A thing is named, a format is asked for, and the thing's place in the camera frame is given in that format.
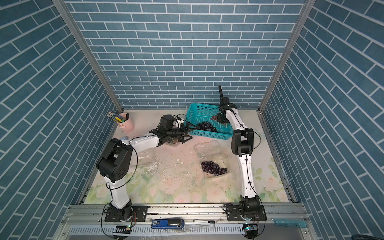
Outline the teal plastic basket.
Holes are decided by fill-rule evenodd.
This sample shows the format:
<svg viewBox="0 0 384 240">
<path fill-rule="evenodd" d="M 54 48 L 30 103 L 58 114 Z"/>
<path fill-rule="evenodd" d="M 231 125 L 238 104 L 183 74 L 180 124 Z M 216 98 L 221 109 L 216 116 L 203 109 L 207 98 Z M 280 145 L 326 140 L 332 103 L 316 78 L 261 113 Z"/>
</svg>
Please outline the teal plastic basket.
<svg viewBox="0 0 384 240">
<path fill-rule="evenodd" d="M 193 136 L 201 136 L 219 140 L 228 140 L 233 135 L 233 128 L 230 124 L 220 124 L 213 117 L 217 116 L 219 113 L 218 106 L 207 105 L 207 104 L 199 104 L 192 103 L 186 114 L 187 121 L 195 126 L 198 124 L 202 124 L 205 122 L 210 123 L 213 127 L 216 128 L 216 132 L 212 131 L 203 131 L 203 130 L 195 130 L 191 132 Z"/>
</svg>

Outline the black marker pen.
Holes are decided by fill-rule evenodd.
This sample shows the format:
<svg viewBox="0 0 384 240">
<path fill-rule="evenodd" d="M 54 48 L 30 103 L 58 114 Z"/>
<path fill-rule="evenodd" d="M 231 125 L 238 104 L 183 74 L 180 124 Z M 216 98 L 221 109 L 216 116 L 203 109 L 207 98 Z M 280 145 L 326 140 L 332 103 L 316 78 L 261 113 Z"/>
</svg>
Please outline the black marker pen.
<svg viewBox="0 0 384 240">
<path fill-rule="evenodd" d="M 216 224 L 216 221 L 214 220 L 193 220 L 193 222 L 200 224 Z"/>
</svg>

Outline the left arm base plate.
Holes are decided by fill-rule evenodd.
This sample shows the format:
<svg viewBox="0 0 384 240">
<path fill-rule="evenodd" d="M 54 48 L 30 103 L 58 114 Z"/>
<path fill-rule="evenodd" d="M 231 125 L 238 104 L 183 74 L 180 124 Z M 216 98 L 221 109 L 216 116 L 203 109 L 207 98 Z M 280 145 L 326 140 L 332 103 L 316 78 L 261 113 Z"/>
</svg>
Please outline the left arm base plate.
<svg viewBox="0 0 384 240">
<path fill-rule="evenodd" d="M 144 222 L 147 217 L 148 206 L 131 206 L 127 205 L 122 209 L 109 204 L 103 210 L 105 222 Z"/>
</svg>

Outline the clear clamshell container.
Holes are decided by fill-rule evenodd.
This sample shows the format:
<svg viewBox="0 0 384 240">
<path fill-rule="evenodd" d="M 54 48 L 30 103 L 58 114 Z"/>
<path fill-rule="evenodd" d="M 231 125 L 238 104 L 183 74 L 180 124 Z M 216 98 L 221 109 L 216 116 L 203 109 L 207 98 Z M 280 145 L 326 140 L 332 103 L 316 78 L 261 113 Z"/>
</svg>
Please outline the clear clamshell container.
<svg viewBox="0 0 384 240">
<path fill-rule="evenodd" d="M 133 152 L 132 162 L 130 165 L 130 167 L 133 167 L 133 169 L 138 167 L 138 169 L 144 169 L 148 172 L 154 172 L 155 170 L 157 170 L 158 166 L 159 163 L 156 159 L 155 148 L 140 152 L 138 155 Z"/>
<path fill-rule="evenodd" d="M 220 175 L 220 176 L 214 176 L 214 175 L 203 172 L 204 178 L 206 180 L 222 179 L 224 176 L 229 175 L 229 173 L 231 172 L 230 165 L 227 159 L 228 155 L 225 149 L 220 145 L 218 141 L 210 141 L 206 143 L 197 144 L 194 146 L 194 150 L 200 161 L 201 170 L 202 170 L 201 163 L 208 162 L 208 161 L 213 161 L 214 163 L 218 164 L 221 168 L 228 169 L 228 172 L 226 174 Z"/>
</svg>

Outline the teal metal bracket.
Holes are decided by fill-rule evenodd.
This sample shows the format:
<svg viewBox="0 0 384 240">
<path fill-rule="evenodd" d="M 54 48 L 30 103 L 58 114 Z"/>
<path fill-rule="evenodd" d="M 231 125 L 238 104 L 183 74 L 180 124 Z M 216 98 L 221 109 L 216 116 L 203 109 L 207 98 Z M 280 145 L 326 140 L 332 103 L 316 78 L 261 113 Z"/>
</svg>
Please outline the teal metal bracket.
<svg viewBox="0 0 384 240">
<path fill-rule="evenodd" d="M 291 227 L 291 228 L 307 228 L 308 224 L 304 220 L 274 220 L 274 224 L 280 227 Z"/>
</svg>

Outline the blue black handheld device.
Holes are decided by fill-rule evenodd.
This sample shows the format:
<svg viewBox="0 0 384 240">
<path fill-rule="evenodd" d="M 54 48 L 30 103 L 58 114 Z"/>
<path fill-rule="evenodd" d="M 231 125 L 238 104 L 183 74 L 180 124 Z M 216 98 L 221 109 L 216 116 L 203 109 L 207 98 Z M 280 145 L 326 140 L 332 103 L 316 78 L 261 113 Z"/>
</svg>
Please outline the blue black handheld device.
<svg viewBox="0 0 384 240">
<path fill-rule="evenodd" d="M 185 221 L 181 218 L 171 218 L 171 219 L 158 219 L 153 220 L 151 223 L 152 229 L 182 229 L 185 226 Z"/>
</svg>

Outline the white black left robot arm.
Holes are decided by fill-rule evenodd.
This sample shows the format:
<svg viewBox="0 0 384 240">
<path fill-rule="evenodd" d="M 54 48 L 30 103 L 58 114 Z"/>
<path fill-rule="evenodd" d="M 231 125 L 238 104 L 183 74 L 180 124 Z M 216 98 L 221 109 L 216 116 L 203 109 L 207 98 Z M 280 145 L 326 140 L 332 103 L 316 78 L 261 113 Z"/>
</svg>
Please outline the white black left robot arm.
<svg viewBox="0 0 384 240">
<path fill-rule="evenodd" d="M 166 142 L 177 140 L 185 143 L 192 139 L 189 135 L 193 129 L 181 125 L 177 129 L 157 128 L 144 136 L 135 137 L 131 140 L 111 139 L 104 149 L 96 167 L 106 181 L 106 186 L 111 193 L 110 210 L 121 222 L 133 218 L 132 201 L 129 197 L 126 185 L 130 180 L 125 176 L 129 171 L 132 155 L 139 159 L 139 153 L 147 149 L 160 147 Z"/>
</svg>

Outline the pink pen cup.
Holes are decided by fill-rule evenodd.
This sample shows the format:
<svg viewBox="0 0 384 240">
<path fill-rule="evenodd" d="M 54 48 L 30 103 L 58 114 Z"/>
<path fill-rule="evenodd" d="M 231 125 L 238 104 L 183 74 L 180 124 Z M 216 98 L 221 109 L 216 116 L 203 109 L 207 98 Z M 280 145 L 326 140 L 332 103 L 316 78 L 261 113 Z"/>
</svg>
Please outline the pink pen cup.
<svg viewBox="0 0 384 240">
<path fill-rule="evenodd" d="M 121 113 L 119 114 L 119 116 L 122 117 L 124 120 L 122 123 L 119 123 L 120 129 L 124 133 L 131 133 L 135 129 L 135 125 L 132 119 L 130 118 L 129 113 Z"/>
</svg>

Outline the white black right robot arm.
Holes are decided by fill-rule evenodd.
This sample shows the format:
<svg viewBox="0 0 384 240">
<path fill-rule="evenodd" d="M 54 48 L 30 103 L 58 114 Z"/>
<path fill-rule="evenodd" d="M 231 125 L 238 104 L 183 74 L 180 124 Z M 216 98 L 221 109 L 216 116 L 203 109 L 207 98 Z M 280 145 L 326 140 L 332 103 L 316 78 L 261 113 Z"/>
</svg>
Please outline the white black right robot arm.
<svg viewBox="0 0 384 240">
<path fill-rule="evenodd" d="M 262 206 L 252 174 L 252 153 L 256 149 L 254 146 L 255 132 L 246 126 L 236 105 L 227 98 L 219 103 L 218 122 L 230 124 L 233 128 L 231 150 L 238 159 L 242 183 L 239 201 L 240 215 L 245 219 L 254 218 Z"/>
</svg>

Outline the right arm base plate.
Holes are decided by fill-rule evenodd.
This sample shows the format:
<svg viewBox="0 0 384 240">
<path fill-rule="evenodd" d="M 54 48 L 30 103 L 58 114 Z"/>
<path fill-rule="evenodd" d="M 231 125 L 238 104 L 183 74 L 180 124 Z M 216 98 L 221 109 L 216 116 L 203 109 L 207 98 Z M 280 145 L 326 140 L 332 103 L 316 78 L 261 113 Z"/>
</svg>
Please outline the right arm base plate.
<svg viewBox="0 0 384 240">
<path fill-rule="evenodd" d="M 264 206 L 261 206 L 255 213 L 244 213 L 241 214 L 239 205 L 226 205 L 224 207 L 228 222 L 239 222 L 239 221 L 266 221 L 267 216 Z"/>
</svg>

